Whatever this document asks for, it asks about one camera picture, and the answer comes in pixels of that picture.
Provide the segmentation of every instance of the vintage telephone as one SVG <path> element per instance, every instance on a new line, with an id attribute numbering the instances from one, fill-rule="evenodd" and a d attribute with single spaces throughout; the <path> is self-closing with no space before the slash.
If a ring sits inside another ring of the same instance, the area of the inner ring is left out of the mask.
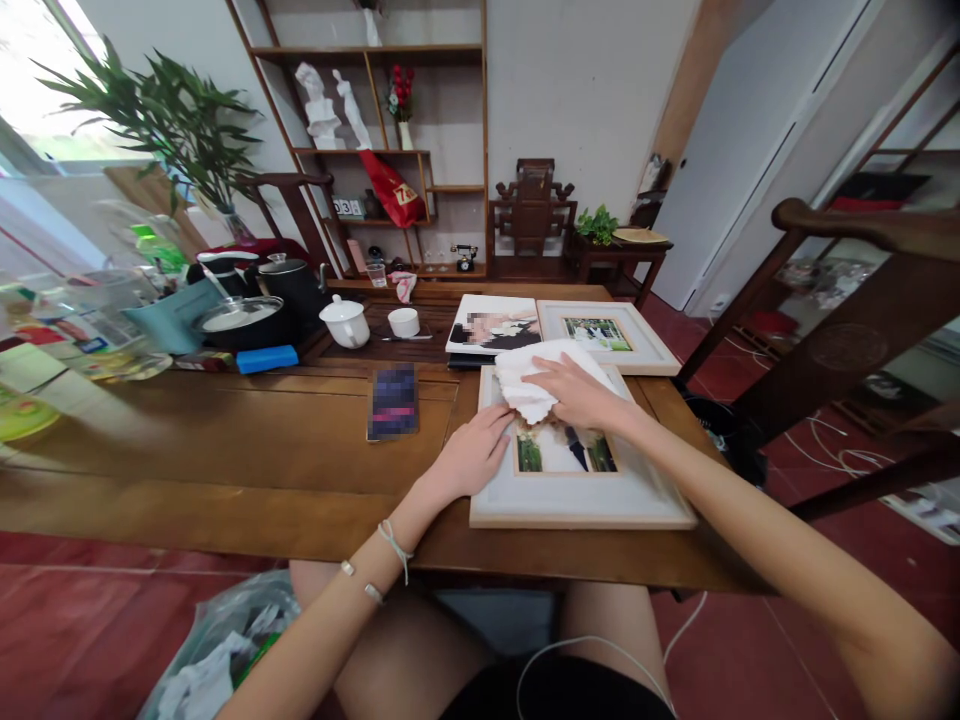
<path id="1" fill-rule="evenodd" d="M 477 256 L 479 248 L 476 245 L 452 245 L 450 252 L 460 253 L 461 257 L 457 260 L 457 272 L 473 272 L 473 259 Z"/>

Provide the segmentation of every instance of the carved wooden chair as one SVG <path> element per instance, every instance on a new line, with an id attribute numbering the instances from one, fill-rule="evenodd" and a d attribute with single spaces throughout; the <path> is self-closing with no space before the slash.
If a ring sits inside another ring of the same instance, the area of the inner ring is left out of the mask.
<path id="1" fill-rule="evenodd" d="M 323 193 L 323 199 L 326 202 L 327 207 L 331 209 L 331 216 L 321 217 L 320 222 L 326 229 L 327 236 L 330 238 L 331 242 L 340 244 L 340 247 L 344 250 L 344 254 L 347 256 L 348 262 L 350 263 L 350 269 L 354 274 L 357 274 L 357 268 L 353 264 L 353 257 L 349 252 L 346 252 L 347 248 L 345 246 L 347 235 L 344 232 L 343 224 L 340 222 L 340 218 L 337 217 L 336 212 L 333 212 L 332 175 L 263 173 L 260 175 L 248 175 L 245 177 L 241 176 L 237 180 L 240 184 L 245 185 L 250 189 L 250 192 L 253 195 L 253 200 L 259 206 L 260 212 L 263 213 L 263 216 L 266 219 L 267 224 L 270 226 L 270 231 L 273 233 L 274 237 L 283 239 L 283 235 L 280 233 L 280 229 L 277 227 L 277 223 L 273 218 L 273 214 L 270 212 L 270 206 L 267 204 L 266 200 L 263 199 L 263 194 L 260 192 L 260 188 L 269 186 L 275 187 L 280 191 L 283 202 L 286 204 L 287 209 L 293 216 L 293 221 L 297 224 L 297 229 L 300 230 L 300 236 L 303 238 L 303 242 L 307 246 L 307 252 L 310 253 L 310 259 L 313 261 L 315 266 L 319 266 L 320 263 L 332 265 L 326 246 L 323 244 L 321 232 L 317 228 L 317 224 L 313 220 L 313 215 L 310 213 L 310 208 L 307 206 L 307 201 L 303 196 L 304 188 L 306 188 L 307 192 L 309 192 L 311 187 L 319 187 L 320 192 Z"/>
<path id="2" fill-rule="evenodd" d="M 572 278 L 563 250 L 570 242 L 577 203 L 573 185 L 553 181 L 553 158 L 521 158 L 517 180 L 497 183 L 499 200 L 488 202 L 487 276 L 493 280 L 558 282 Z M 513 238 L 513 255 L 496 255 L 496 237 Z M 545 257 L 548 238 L 560 238 L 560 257 Z"/>
<path id="3" fill-rule="evenodd" d="M 960 315 L 960 215 L 844 214 L 790 198 L 773 211 L 785 231 L 707 333 L 678 377 L 688 382 L 734 324 L 762 300 L 774 275 L 808 236 L 855 238 L 892 253 L 843 303 L 733 405 L 759 430 L 758 446 L 827 403 Z M 943 433 L 933 449 L 791 508 L 805 519 L 960 474 L 960 440 Z"/>

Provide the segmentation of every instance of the small table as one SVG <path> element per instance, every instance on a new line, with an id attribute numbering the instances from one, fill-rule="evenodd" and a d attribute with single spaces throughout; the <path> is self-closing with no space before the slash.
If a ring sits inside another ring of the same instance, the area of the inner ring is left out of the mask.
<path id="1" fill-rule="evenodd" d="M 594 263 L 613 263 L 614 282 L 607 289 L 614 296 L 627 294 L 617 290 L 621 278 L 626 278 L 630 286 L 628 292 L 637 293 L 634 307 L 640 310 L 650 294 L 654 280 L 657 279 L 657 273 L 660 272 L 660 266 L 667 257 L 667 251 L 672 247 L 673 243 L 669 240 L 657 243 L 628 243 L 617 238 L 614 238 L 610 245 L 594 245 L 579 233 L 574 233 L 567 247 L 564 248 L 564 257 L 577 268 L 577 282 L 580 284 L 587 282 L 590 267 Z M 642 262 L 650 263 L 650 267 L 641 283 L 633 276 L 637 271 L 637 265 Z"/>
<path id="2" fill-rule="evenodd" d="M 334 281 L 363 294 L 386 332 L 393 288 Z M 477 411 L 480 373 L 446 367 L 446 337 L 463 293 L 609 300 L 596 285 L 422 283 L 414 307 L 425 342 L 376 335 L 347 350 L 324 334 L 301 364 L 260 375 L 170 370 L 95 385 L 72 373 L 41 397 L 64 411 L 46 431 L 0 446 L 0 530 L 180 550 L 339 562 L 350 557 Z M 367 443 L 374 370 L 417 365 L 420 429 Z M 666 378 L 628 377 L 635 400 L 723 462 Z M 580 578 L 687 590 L 764 593 L 767 586 L 712 528 L 690 531 L 473 530 L 454 502 L 412 566 L 472 582 Z"/>

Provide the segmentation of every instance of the door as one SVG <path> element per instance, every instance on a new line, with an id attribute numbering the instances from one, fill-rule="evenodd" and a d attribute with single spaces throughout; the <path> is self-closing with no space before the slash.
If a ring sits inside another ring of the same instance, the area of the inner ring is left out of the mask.
<path id="1" fill-rule="evenodd" d="M 863 9 L 775 0 L 730 44 L 653 229 L 674 243 L 653 292 L 682 310 Z"/>

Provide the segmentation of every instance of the person's left hand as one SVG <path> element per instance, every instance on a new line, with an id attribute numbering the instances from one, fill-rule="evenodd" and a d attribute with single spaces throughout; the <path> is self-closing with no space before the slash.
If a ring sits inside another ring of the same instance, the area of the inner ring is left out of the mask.
<path id="1" fill-rule="evenodd" d="M 484 408 L 450 436 L 423 479 L 446 500 L 476 495 L 490 482 L 503 461 L 510 436 L 503 431 L 513 421 L 506 405 Z"/>

